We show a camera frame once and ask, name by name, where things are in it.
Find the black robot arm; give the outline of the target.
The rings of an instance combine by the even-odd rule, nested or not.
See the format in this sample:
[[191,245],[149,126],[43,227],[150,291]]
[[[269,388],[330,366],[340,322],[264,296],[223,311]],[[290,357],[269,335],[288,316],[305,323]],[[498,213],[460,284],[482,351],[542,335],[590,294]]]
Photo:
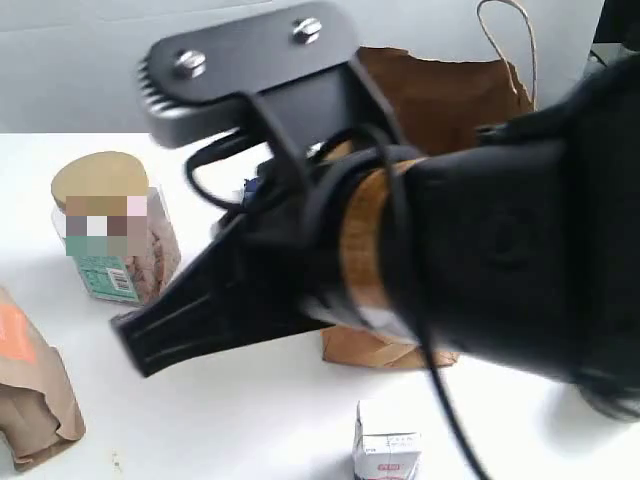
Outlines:
[[263,92],[202,165],[266,143],[249,199],[150,305],[112,321],[150,376],[209,353],[342,325],[577,385],[639,417],[639,59],[563,101],[426,156],[357,61]]

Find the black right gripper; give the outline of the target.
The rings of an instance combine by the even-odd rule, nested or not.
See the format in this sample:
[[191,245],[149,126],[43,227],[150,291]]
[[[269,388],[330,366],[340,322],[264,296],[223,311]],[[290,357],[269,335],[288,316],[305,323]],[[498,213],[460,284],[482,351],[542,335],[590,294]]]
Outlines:
[[408,145],[312,160],[305,196],[270,170],[237,226],[212,242],[150,304],[112,318],[129,359],[149,377],[199,356],[320,328],[319,321],[379,333],[421,333],[416,227]]

